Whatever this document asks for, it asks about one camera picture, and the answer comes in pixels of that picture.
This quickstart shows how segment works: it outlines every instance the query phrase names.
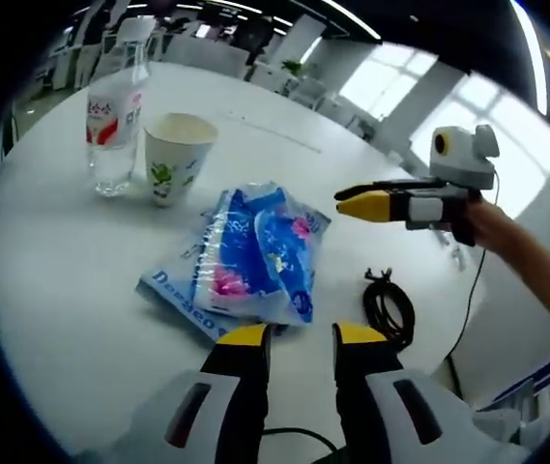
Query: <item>human arm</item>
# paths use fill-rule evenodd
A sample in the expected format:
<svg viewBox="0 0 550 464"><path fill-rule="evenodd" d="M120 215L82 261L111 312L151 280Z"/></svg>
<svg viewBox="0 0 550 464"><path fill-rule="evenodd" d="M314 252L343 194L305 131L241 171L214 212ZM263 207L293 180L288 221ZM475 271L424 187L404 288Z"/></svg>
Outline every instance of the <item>human arm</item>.
<svg viewBox="0 0 550 464"><path fill-rule="evenodd" d="M550 311L550 252L500 208L485 201L468 205L478 243L498 254Z"/></svg>

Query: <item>white round table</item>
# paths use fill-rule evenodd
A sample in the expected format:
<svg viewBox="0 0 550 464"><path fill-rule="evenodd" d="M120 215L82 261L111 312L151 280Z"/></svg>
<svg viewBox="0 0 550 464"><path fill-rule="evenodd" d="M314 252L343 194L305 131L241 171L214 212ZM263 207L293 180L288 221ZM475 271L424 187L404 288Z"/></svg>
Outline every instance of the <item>white round table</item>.
<svg viewBox="0 0 550 464"><path fill-rule="evenodd" d="M336 213L337 190L407 177L343 127L223 75L168 64L152 71L145 118L191 112L219 128L186 207L95 195L85 157L87 91L44 116L0 172L0 345L18 386L67 452L119 438L139 405L175 373L199 369L210 348L195 328L133 291L139 276L173 250L187 215L213 206L222 189L273 180L333 223L317 265L314 323L273 343L266 425L309 428L343 446L331 323L363 322L367 267L392 267L408 293L417 324L400 359L432 373L462 329L477 266L465 253L460 272L431 232ZM473 314L482 294L479 283ZM326 453L310 438L269 436L260 461L310 462Z"/></svg>

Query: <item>blue package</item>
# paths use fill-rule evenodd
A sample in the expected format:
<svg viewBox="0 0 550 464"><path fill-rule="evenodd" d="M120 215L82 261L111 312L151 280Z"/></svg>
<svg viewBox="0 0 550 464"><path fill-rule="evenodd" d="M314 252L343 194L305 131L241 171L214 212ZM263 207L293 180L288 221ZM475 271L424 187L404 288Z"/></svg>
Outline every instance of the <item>blue package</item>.
<svg viewBox="0 0 550 464"><path fill-rule="evenodd" d="M202 231L209 217L203 216ZM141 275L136 291L156 306L181 314L196 329L212 341L217 341L251 321L215 314L193 304L191 278L202 248L202 238L203 232L176 237L171 246L174 251Z"/></svg>
<svg viewBox="0 0 550 464"><path fill-rule="evenodd" d="M274 183L225 191L204 233L193 304L234 317L310 323L314 256L329 223Z"/></svg>
<svg viewBox="0 0 550 464"><path fill-rule="evenodd" d="M307 219L269 209L257 215L255 230L270 278L285 289L303 321L311 322L311 231Z"/></svg>

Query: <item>potted plant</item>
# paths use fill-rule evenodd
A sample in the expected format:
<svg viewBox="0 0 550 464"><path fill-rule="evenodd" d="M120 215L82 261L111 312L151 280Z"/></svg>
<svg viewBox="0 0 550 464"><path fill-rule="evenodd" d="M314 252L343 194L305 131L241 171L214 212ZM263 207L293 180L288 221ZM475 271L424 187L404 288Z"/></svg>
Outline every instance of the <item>potted plant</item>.
<svg viewBox="0 0 550 464"><path fill-rule="evenodd" d="M298 74L301 73L303 65L301 65L298 61L285 60L281 63L281 68L288 71L292 75L298 76Z"/></svg>

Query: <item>window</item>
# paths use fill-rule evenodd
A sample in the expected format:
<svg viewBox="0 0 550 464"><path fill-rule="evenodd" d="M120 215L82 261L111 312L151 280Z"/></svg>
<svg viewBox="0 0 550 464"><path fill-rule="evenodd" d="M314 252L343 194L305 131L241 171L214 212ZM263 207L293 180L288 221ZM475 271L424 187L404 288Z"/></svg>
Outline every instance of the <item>window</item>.
<svg viewBox="0 0 550 464"><path fill-rule="evenodd" d="M480 124L492 127L500 148L500 156L491 160L500 176L498 204L516 218L550 175L550 126L505 89L478 74L464 77L412 135L412 150L428 165L436 128L474 131ZM489 201L494 201L497 186L484 193Z"/></svg>
<svg viewBox="0 0 550 464"><path fill-rule="evenodd" d="M478 109L487 109L489 103L498 95L500 89L493 82L480 75L464 79L457 95Z"/></svg>
<svg viewBox="0 0 550 464"><path fill-rule="evenodd" d="M436 60L436 56L408 46L384 43L356 69L340 95L382 119L392 113Z"/></svg>

